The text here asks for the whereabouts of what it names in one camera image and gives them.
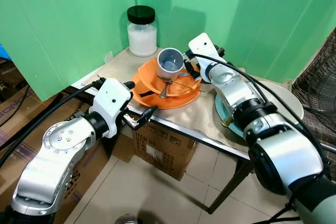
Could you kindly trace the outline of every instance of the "jar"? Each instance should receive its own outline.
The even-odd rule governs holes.
[[[147,57],[156,51],[155,10],[144,5],[127,10],[130,51],[138,57]]]

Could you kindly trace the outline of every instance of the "black cable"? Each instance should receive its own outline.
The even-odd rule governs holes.
[[[315,138],[315,136],[311,133],[311,131],[307,128],[307,126],[303,123],[303,121],[301,120],[300,117],[298,117],[296,115],[296,113],[283,101],[283,99],[281,99],[281,97],[279,97],[276,93],[274,93],[269,87],[267,87],[266,85],[264,85],[263,83],[261,83],[260,81],[256,80],[255,78],[252,77],[252,79],[261,87],[263,87],[264,89],[266,89],[268,92],[270,92],[281,104],[282,106],[285,107],[285,109],[298,121],[298,123],[302,126],[304,132],[302,131],[302,129],[300,129],[297,125],[295,125],[291,120],[287,119],[286,121],[288,123],[290,123],[294,128],[296,128],[299,132],[301,132],[304,136],[306,136],[306,138],[312,143],[312,145],[316,148],[316,150],[318,151],[318,153],[320,154],[324,165],[327,165],[327,158],[325,157],[325,153],[324,150],[321,146],[321,143]]]
[[[0,127],[2,127],[5,123],[7,123],[15,114],[16,112],[21,108],[22,104],[23,104],[23,101],[26,99],[27,97],[27,93],[28,93],[28,90],[29,90],[30,86],[28,85],[24,95],[22,96],[22,99],[20,101],[20,104],[19,106],[16,108],[16,110],[5,120],[3,121],[1,124],[0,124]]]
[[[42,115],[44,115],[48,110],[50,110],[50,108],[59,103],[62,98],[63,95],[59,93],[45,109],[43,109],[40,113],[38,113],[38,115],[35,116],[29,123],[23,126],[18,132],[16,132],[12,137],[10,137],[10,139],[8,139],[3,145],[1,145],[0,152],[7,146],[14,143],[33,123],[35,123]]]
[[[270,224],[270,223],[282,222],[282,221],[296,221],[300,219],[301,219],[300,217],[284,217],[284,218],[278,218],[275,220],[264,220],[264,221],[254,222],[253,224]]]
[[[302,122],[301,118],[298,117],[294,111],[288,107],[288,105],[277,95],[275,94],[270,88],[268,88],[267,86],[265,86],[264,84],[262,84],[260,81],[256,80],[255,78],[253,78],[252,76],[250,76],[249,74],[247,73],[244,73],[242,71],[240,71],[239,69],[235,68],[234,66],[230,65],[230,64],[227,64],[225,62],[222,62],[221,60],[218,60],[218,59],[213,59],[212,57],[208,57],[208,56],[205,56],[205,55],[199,55],[199,54],[190,54],[191,56],[194,56],[194,57],[200,57],[200,58],[204,58],[204,59],[207,59],[207,60],[211,60],[211,61],[214,61],[216,63],[219,63],[219,64],[222,64],[238,73],[240,73],[242,76],[244,76],[247,80],[249,80],[253,86],[256,88],[256,90],[258,91],[258,93],[260,94],[260,96],[264,99],[265,94],[261,91],[260,87],[258,85],[260,85],[261,87],[263,87],[264,89],[266,89],[268,92],[270,92],[284,107],[286,110],[288,110],[288,112],[299,122],[299,124],[302,126],[305,134],[302,132],[302,130],[300,131],[298,129],[298,127],[294,124],[291,124],[293,127],[295,127],[297,130],[299,130],[304,136],[307,137],[307,139],[312,143],[312,145],[314,145],[314,147],[317,149],[318,153],[320,154],[322,160],[323,160],[323,163],[325,166],[327,166],[327,158],[325,157],[325,154],[324,154],[324,151],[322,149],[322,146],[320,144],[319,141],[317,141],[317,139],[315,138],[315,136],[310,132],[310,130],[306,127],[306,125]]]
[[[256,90],[258,91],[258,93],[260,94],[260,96],[262,97],[262,99],[264,100],[264,102],[268,102],[267,97],[261,91],[260,87],[255,83],[254,79],[250,75],[248,75],[247,73],[244,73],[244,72],[240,71],[239,69],[235,68],[234,66],[232,66],[232,65],[230,65],[228,63],[222,62],[221,60],[214,59],[214,58],[209,57],[209,56],[199,55],[199,54],[189,54],[188,56],[200,57],[200,58],[204,58],[204,59],[207,59],[207,60],[211,60],[211,61],[214,61],[216,63],[222,64],[225,67],[228,67],[228,68],[230,68],[232,70],[235,70],[236,72],[240,73],[242,76],[244,76],[247,80],[249,80],[254,85],[254,87],[256,88]]]
[[[284,208],[282,208],[280,211],[278,211],[275,215],[273,215],[269,221],[276,220],[280,215],[283,215],[285,212],[289,211],[291,209],[291,206],[289,204],[286,204]]]
[[[84,88],[81,88],[80,90],[76,91],[75,93],[69,95],[68,97],[64,98],[62,101],[60,101],[58,104],[56,104],[54,107],[52,107],[49,111],[47,111],[44,115],[42,115],[25,133],[23,133],[13,144],[12,146],[5,152],[5,154],[0,158],[0,168],[4,165],[6,160],[9,158],[11,153],[20,145],[20,143],[50,114],[52,114],[55,110],[57,110],[59,107],[61,107],[63,104],[77,96],[78,94],[86,91],[87,89],[90,89],[91,87],[96,87],[94,82],[86,85]]]

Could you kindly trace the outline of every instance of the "orange saucer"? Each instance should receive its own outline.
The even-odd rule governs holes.
[[[141,103],[148,107],[157,105],[159,109],[178,108],[194,101],[200,94],[200,92],[198,91],[193,91],[180,97],[160,98],[158,94],[151,94],[146,97],[140,97],[139,94],[146,93],[148,91],[148,88],[142,83],[138,73],[133,76],[132,81],[134,81],[135,83],[135,88],[132,89],[133,98],[138,103]]]
[[[147,61],[144,65],[142,65],[138,69],[138,73],[142,83],[147,87],[147,89],[155,92],[156,94],[160,94],[164,89],[165,82],[161,80],[156,75],[156,58]],[[167,96],[168,97],[177,97],[179,95],[185,95],[193,91],[190,88],[196,89],[200,84],[201,79],[195,81],[190,75],[188,76],[179,76],[172,84],[170,84],[167,88]],[[184,87],[177,83],[183,84],[190,88]]]

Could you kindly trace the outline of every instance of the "green screen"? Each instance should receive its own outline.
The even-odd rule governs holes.
[[[0,43],[42,100],[127,46],[135,0],[0,0]]]
[[[336,0],[138,0],[157,12],[160,47],[205,31],[225,59],[274,81],[295,78],[335,26]]]

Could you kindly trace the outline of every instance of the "metal spoon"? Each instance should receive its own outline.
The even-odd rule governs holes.
[[[160,98],[166,98],[167,97],[167,87],[168,87],[169,84],[171,84],[171,82],[166,81],[165,83],[166,83],[166,85],[164,86],[164,89],[159,94]]]

